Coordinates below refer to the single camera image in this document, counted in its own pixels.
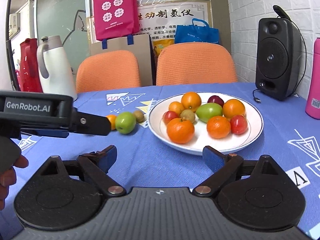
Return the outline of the person's left hand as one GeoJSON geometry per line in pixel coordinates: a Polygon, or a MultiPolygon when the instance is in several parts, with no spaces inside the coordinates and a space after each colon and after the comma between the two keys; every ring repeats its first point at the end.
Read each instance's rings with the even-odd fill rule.
{"type": "Polygon", "coordinates": [[[16,183],[17,177],[14,167],[17,168],[26,168],[29,165],[28,159],[20,155],[11,168],[7,171],[1,173],[0,176],[0,210],[5,208],[5,199],[9,194],[9,187],[16,183]]]}

